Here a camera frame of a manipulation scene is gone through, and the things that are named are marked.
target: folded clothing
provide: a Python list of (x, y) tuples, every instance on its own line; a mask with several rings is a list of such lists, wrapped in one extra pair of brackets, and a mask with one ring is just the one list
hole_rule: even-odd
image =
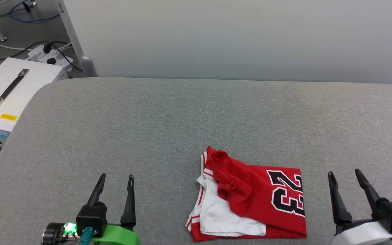
[(299, 169), (246, 165), (210, 146), (186, 223), (195, 242), (217, 238), (306, 238)]

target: black number with white outline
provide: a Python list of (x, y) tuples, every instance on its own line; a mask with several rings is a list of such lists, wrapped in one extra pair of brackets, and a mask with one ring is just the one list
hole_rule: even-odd
[[(304, 197), (302, 188), (302, 177), (295, 174), (294, 179), (296, 183), (290, 180), (282, 171), (280, 170), (267, 170), (270, 177), (272, 185), (277, 185), (276, 189), (272, 192), (272, 205), (278, 211), (283, 211), (290, 214), (299, 215), (305, 217), (304, 210)], [(293, 197), (288, 197), (288, 191), (298, 192), (299, 199)], [(283, 202), (283, 199), (288, 198), (288, 203)]]

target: gray floor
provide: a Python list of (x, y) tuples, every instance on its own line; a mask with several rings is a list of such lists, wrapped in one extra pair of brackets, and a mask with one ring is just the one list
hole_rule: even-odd
[[(20, 1), (21, 0), (8, 0), (6, 3), (1, 3), (0, 15), (8, 13), (10, 9), (20, 3)], [(22, 20), (37, 20), (59, 14), (54, 0), (38, 0), (37, 2), (37, 6), (31, 9), (31, 13), (17, 11), (13, 13), (13, 15)], [(0, 42), (0, 44), (14, 48), (26, 48), (39, 41), (70, 42), (60, 17), (46, 23), (22, 23), (13, 20), (8, 16), (0, 17), (0, 29), (7, 37), (7, 40), (5, 42)], [(17, 52), (19, 51), (0, 47), (0, 58), (11, 56)], [(27, 53), (28, 52), (25, 52), (17, 56), (17, 58), (26, 59), (28, 57)], [(74, 64), (80, 67), (73, 50), (69, 50), (65, 54), (73, 58), (75, 60)], [(75, 69), (69, 73), (69, 75), (74, 78), (84, 77), (82, 72)]]

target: green led light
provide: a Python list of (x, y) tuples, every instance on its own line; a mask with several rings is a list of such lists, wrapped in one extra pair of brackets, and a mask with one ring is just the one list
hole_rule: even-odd
[(64, 234), (72, 235), (77, 232), (77, 225), (74, 223), (67, 223), (64, 225)]

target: blue cable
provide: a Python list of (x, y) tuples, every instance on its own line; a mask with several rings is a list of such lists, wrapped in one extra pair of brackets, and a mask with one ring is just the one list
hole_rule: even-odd
[(55, 19), (55, 18), (57, 18), (57, 17), (60, 16), (60, 14), (58, 14), (58, 15), (56, 15), (56, 16), (54, 16), (54, 17), (50, 17), (50, 18), (46, 18), (46, 19), (40, 19), (40, 20), (20, 20), (20, 19), (14, 17), (14, 16), (12, 15), (11, 12), (12, 12), (17, 6), (21, 5), (23, 2), (24, 2), (24, 1), (18, 3), (16, 6), (14, 6), (14, 7), (10, 10), (10, 17), (11, 17), (12, 19), (17, 20), (17, 21), (20, 21), (20, 22), (24, 22), (24, 23), (32, 23), (32, 22), (38, 22), (38, 21), (44, 21), (44, 20), (53, 20), (53, 19)]

